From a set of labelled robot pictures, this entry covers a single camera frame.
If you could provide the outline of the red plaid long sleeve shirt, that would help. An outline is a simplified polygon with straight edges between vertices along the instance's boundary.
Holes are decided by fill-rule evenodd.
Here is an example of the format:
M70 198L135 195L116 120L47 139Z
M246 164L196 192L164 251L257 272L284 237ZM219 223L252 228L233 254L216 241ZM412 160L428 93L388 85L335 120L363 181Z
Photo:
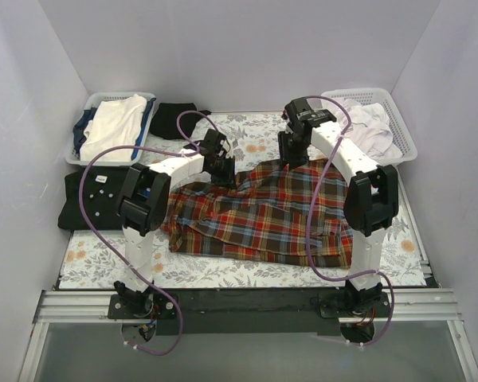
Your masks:
M238 173L236 189L195 181L170 193L161 231L172 252L306 267L348 268L353 232L347 184L319 159L290 170L276 160Z

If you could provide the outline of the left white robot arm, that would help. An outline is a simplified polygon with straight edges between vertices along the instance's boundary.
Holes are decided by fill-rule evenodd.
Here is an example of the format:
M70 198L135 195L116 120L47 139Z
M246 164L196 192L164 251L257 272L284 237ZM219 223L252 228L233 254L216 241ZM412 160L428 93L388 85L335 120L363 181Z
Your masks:
M119 194L117 214L125 237L125 279L114 283L120 304L136 318L154 310L151 257L155 231L165 220L170 191L200 173L215 185L235 187L233 148L224 134L209 129L203 140L154 165L135 164Z

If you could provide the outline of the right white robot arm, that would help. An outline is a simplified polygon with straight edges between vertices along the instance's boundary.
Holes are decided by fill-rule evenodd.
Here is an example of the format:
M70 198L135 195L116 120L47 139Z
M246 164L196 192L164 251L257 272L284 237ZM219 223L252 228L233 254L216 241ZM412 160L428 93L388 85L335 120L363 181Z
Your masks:
M382 243L398 214L398 172L368 157L349 138L352 119L347 110L345 126L328 110L315 110L307 96L290 101L282 114L287 123L278 134L280 163L295 169L309 161L308 147L326 157L326 167L335 167L347 183L343 214L353 231L351 267L342 278L345 286L324 301L328 309L362 316L382 299L388 278L379 270Z

